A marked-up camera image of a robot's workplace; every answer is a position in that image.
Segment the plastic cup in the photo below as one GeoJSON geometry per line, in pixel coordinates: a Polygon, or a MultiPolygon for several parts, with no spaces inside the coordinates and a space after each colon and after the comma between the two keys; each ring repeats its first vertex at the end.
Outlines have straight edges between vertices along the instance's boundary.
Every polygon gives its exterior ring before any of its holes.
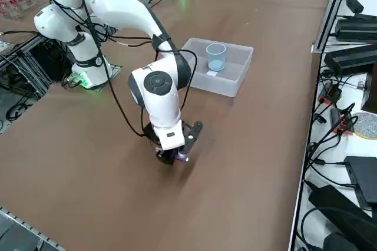
{"type": "Polygon", "coordinates": [[[225,51],[223,44],[214,43],[207,47],[208,68],[212,71],[220,71],[225,67],[225,51]]]}

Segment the black power adapter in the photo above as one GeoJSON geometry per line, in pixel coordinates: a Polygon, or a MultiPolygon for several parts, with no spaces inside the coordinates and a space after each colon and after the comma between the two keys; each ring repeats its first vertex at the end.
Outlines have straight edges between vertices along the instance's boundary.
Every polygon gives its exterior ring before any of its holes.
{"type": "Polygon", "coordinates": [[[358,0],[346,0],[346,4],[354,14],[361,14],[364,10],[364,6],[358,0]]]}
{"type": "Polygon", "coordinates": [[[309,201],[360,251],[377,251],[377,224],[331,185],[321,188],[307,181],[309,201]]]}

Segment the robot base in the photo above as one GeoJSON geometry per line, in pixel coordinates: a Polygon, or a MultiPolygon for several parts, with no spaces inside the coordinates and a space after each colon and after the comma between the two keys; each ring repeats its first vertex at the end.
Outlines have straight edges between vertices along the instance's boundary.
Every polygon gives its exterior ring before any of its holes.
{"type": "MultiPolygon", "coordinates": [[[[164,164],[173,165],[175,160],[178,161],[189,161],[187,157],[188,153],[190,152],[191,148],[194,146],[194,143],[198,139],[198,136],[203,129],[203,123],[197,121],[194,126],[190,126],[189,124],[182,121],[182,130],[185,139],[185,145],[181,146],[180,148],[174,148],[171,150],[163,151],[161,148],[156,148],[156,157],[158,160],[164,164]]],[[[147,136],[149,140],[154,142],[156,145],[159,145],[159,140],[154,130],[152,128],[152,124],[148,123],[147,126],[144,128],[144,134],[147,136]]]]}

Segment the brown table surface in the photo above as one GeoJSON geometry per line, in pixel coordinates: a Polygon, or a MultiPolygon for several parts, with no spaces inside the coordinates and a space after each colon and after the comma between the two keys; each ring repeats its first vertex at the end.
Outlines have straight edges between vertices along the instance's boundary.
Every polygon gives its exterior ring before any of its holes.
{"type": "MultiPolygon", "coordinates": [[[[197,37],[255,47],[236,98],[190,90],[183,118],[204,124],[190,162],[159,163],[108,88],[53,85],[0,138],[1,205],[67,250],[287,250],[318,63],[310,45],[326,3],[163,1],[154,9],[177,46],[197,37]]],[[[103,51],[124,66],[114,87],[139,128],[127,78],[153,50],[103,51]]]]}

